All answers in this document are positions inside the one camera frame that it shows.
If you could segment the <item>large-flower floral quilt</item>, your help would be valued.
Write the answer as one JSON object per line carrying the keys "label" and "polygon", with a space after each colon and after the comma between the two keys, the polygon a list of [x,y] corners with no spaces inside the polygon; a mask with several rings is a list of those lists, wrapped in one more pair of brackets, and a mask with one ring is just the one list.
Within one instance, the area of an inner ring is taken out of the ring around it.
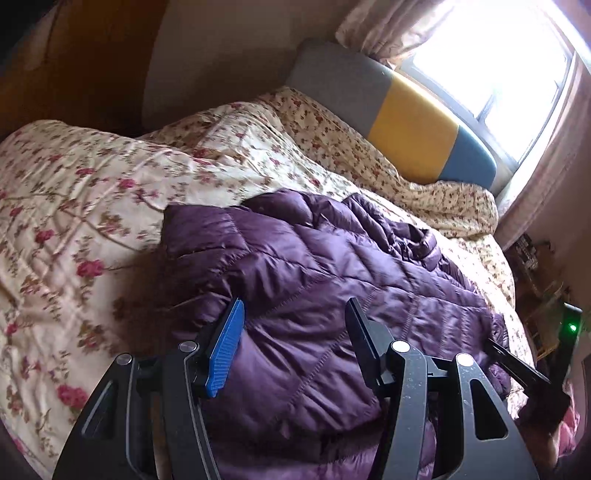
{"label": "large-flower floral quilt", "polygon": [[503,315],[511,351],[532,361],[494,234],[448,238],[332,173],[301,152],[266,104],[218,106],[135,139],[40,120],[1,145],[1,420],[19,460],[50,478],[112,358],[161,339],[149,315],[165,206],[230,206],[280,188],[335,199],[360,192],[388,218],[432,228]]}

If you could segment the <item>wooden wardrobe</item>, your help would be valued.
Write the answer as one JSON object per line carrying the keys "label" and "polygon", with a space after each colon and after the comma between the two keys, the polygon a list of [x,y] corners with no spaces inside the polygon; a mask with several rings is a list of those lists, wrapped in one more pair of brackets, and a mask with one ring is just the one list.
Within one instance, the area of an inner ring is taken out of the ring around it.
{"label": "wooden wardrobe", "polygon": [[164,1],[59,1],[1,71],[1,134],[60,120],[134,136]]}

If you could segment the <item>grey yellow blue headboard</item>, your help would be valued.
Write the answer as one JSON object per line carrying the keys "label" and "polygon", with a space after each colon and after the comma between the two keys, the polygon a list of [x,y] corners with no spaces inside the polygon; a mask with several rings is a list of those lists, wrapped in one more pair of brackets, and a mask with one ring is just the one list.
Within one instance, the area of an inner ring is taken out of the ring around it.
{"label": "grey yellow blue headboard", "polygon": [[304,40],[286,84],[331,110],[409,181],[493,185],[496,162],[464,122],[413,82],[363,54]]}

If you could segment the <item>purple quilted down jacket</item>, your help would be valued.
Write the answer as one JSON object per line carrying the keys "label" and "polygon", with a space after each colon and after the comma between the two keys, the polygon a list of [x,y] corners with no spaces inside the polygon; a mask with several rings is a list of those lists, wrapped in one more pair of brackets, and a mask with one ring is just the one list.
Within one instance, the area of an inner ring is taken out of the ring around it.
{"label": "purple quilted down jacket", "polygon": [[485,339],[504,318],[440,250],[361,194],[283,189],[238,206],[172,204],[159,251],[161,297],[177,340],[245,304],[245,329],[221,394],[204,405],[224,479],[363,479],[387,406],[363,381],[346,301],[423,353],[471,354],[501,397],[509,376]]}

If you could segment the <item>pink curtain right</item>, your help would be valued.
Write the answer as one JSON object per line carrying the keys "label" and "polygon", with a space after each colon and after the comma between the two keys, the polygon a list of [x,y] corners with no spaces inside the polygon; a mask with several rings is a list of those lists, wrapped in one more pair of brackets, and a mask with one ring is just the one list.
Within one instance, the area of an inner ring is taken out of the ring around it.
{"label": "pink curtain right", "polygon": [[578,32],[567,39],[574,47],[570,84],[559,95],[550,125],[497,196],[499,224],[495,239],[506,249],[530,227],[559,189],[580,155],[590,128],[590,47]]}

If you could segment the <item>floral curtain left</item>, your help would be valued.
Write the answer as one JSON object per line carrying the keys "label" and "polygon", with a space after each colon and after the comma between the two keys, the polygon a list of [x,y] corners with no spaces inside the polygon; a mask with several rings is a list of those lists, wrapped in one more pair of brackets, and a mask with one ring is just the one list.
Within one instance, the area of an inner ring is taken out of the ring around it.
{"label": "floral curtain left", "polygon": [[453,9],[453,1],[360,1],[335,31],[335,40],[383,64],[396,63],[425,44]]}

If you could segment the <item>small-flower floral duvet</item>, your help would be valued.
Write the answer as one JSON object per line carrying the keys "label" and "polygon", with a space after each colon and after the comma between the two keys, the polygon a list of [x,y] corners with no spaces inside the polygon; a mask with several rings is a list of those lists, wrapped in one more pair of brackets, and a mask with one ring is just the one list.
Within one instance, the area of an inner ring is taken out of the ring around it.
{"label": "small-flower floral duvet", "polygon": [[403,208],[446,237],[495,233],[498,210],[493,195],[483,187],[454,181],[421,185],[407,180],[362,135],[296,89],[280,87],[256,100],[276,113],[308,159]]}

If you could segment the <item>cluttered wooden side shelf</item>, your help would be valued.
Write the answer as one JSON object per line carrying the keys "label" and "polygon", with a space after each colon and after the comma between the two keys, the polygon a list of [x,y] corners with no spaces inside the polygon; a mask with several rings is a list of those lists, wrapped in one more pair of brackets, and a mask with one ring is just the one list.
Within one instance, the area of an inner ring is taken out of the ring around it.
{"label": "cluttered wooden side shelf", "polygon": [[538,363],[558,346],[563,304],[571,300],[571,288],[547,240],[534,242],[523,234],[505,256],[515,280],[516,311]]}

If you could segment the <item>pink quilted blanket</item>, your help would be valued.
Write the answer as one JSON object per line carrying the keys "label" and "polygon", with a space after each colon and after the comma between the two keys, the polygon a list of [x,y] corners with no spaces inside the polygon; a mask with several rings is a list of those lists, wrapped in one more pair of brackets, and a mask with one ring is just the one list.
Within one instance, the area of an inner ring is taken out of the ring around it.
{"label": "pink quilted blanket", "polygon": [[554,445],[558,458],[574,452],[577,446],[576,434],[580,424],[580,414],[576,408],[573,385],[570,379],[565,381],[564,391],[569,396],[570,406],[554,436]]}

